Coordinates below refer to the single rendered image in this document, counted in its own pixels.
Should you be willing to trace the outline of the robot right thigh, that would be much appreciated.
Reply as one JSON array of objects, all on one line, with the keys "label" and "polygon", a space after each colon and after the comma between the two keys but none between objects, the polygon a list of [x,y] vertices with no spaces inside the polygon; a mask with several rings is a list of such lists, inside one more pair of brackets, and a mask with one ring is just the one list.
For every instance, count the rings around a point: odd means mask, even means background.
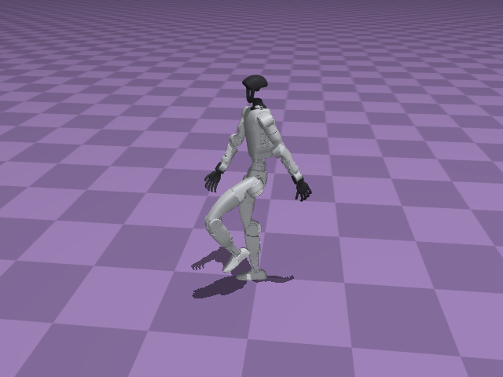
[{"label": "robot right thigh", "polygon": [[[243,180],[246,178],[247,175],[244,175]],[[255,205],[255,197],[251,198],[250,195],[248,195],[248,193],[246,197],[247,198],[244,199],[244,202],[242,202],[239,205],[240,218],[248,235],[257,236],[261,232],[261,225],[259,224],[259,222],[251,219],[251,215]]]}]

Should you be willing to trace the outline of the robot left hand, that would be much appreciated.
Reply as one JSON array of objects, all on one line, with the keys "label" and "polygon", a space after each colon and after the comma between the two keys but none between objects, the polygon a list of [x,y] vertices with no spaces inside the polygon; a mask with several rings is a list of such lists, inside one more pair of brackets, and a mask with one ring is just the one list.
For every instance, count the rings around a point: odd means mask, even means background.
[{"label": "robot left hand", "polygon": [[[307,199],[307,197],[310,196],[310,194],[312,193],[312,191],[310,190],[309,185],[306,182],[304,182],[304,178],[302,178],[299,181],[296,181],[296,179],[292,176],[292,180],[294,181],[294,183],[296,185],[296,189],[297,189],[296,199],[298,199],[298,196],[300,194],[300,196],[301,196],[301,200],[300,201],[303,202],[304,200]],[[303,198],[303,196],[304,196],[304,198]]]}]

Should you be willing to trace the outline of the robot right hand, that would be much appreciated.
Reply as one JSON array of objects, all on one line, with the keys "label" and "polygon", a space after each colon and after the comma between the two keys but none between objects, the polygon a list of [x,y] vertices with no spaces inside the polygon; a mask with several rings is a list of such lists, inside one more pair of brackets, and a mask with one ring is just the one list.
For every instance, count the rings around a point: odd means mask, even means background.
[{"label": "robot right hand", "polygon": [[[225,171],[221,171],[219,170],[219,167],[221,166],[221,162],[218,163],[217,167],[215,168],[216,171],[212,171],[211,174],[209,174],[208,176],[206,176],[206,178],[204,179],[205,181],[207,180],[206,184],[205,184],[205,188],[210,191],[210,186],[211,186],[211,192],[213,192],[213,187],[214,187],[214,191],[216,192],[216,188],[217,188],[217,185],[220,181],[220,178],[221,178],[221,174],[224,174]],[[210,183],[209,183],[210,182]],[[212,183],[213,182],[213,183]],[[208,185],[209,183],[209,185]],[[211,185],[212,183],[212,185]],[[207,186],[208,185],[208,186]]]}]

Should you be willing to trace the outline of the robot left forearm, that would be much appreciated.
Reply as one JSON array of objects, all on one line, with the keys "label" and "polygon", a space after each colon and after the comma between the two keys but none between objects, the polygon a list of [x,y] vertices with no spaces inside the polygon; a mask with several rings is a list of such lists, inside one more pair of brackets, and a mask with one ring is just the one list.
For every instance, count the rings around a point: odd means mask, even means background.
[{"label": "robot left forearm", "polygon": [[288,173],[293,176],[296,181],[299,181],[303,178],[302,174],[299,172],[298,166],[296,166],[296,163],[292,159],[292,154],[290,151],[282,145],[280,147],[280,153],[284,156],[281,158],[281,162],[285,165],[286,169],[288,169]]}]

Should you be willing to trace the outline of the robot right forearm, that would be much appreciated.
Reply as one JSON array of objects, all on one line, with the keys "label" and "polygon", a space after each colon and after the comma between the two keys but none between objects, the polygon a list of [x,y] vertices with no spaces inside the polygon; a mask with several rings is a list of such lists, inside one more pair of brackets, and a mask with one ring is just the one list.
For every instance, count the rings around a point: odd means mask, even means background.
[{"label": "robot right forearm", "polygon": [[231,164],[232,158],[234,157],[235,153],[237,153],[237,151],[237,146],[234,146],[229,142],[226,152],[224,153],[225,155],[220,161],[222,164],[219,167],[219,170],[221,170],[222,172],[226,170],[226,168]]}]

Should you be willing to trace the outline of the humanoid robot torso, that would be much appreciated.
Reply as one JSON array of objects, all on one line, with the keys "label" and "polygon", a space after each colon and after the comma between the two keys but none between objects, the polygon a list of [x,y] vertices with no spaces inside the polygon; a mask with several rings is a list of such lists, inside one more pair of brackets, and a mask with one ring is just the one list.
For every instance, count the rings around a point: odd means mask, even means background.
[{"label": "humanoid robot torso", "polygon": [[[263,159],[272,157],[272,149],[274,144],[270,141],[266,135],[265,130],[263,130],[258,123],[257,115],[262,112],[271,113],[269,109],[263,108],[262,106],[256,105],[255,110],[250,110],[253,103],[248,107],[244,113],[244,131],[246,142],[248,146],[248,154],[251,156],[252,164],[247,172],[247,178],[254,176],[256,178],[262,178],[263,188],[267,182],[267,171],[266,163]],[[262,107],[262,109],[261,109]]]}]

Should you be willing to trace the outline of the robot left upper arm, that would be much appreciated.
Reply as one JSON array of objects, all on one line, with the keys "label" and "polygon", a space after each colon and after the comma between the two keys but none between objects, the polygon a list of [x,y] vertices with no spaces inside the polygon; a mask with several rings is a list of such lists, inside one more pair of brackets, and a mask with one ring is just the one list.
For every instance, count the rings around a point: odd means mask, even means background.
[{"label": "robot left upper arm", "polygon": [[270,113],[262,112],[259,115],[257,115],[256,118],[258,120],[259,126],[263,130],[265,130],[266,135],[268,136],[270,141],[274,144],[274,148],[272,149],[273,156],[277,159],[284,157],[280,153],[280,147],[284,145],[284,143],[282,141],[279,131],[277,130],[273,116]]}]

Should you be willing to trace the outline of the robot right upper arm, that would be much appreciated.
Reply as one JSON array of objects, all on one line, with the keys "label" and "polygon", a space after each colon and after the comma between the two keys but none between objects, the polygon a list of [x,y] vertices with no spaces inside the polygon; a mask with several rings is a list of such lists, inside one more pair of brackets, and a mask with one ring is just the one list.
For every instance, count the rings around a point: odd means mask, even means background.
[{"label": "robot right upper arm", "polygon": [[238,129],[238,132],[237,134],[232,134],[230,137],[229,137],[229,142],[234,145],[234,146],[238,146],[240,145],[243,140],[244,140],[244,137],[245,137],[245,131],[244,131],[244,113],[246,111],[246,109],[250,107],[250,106],[245,106],[242,113],[241,113],[241,119],[240,119],[240,122],[239,122],[239,125],[237,127]]}]

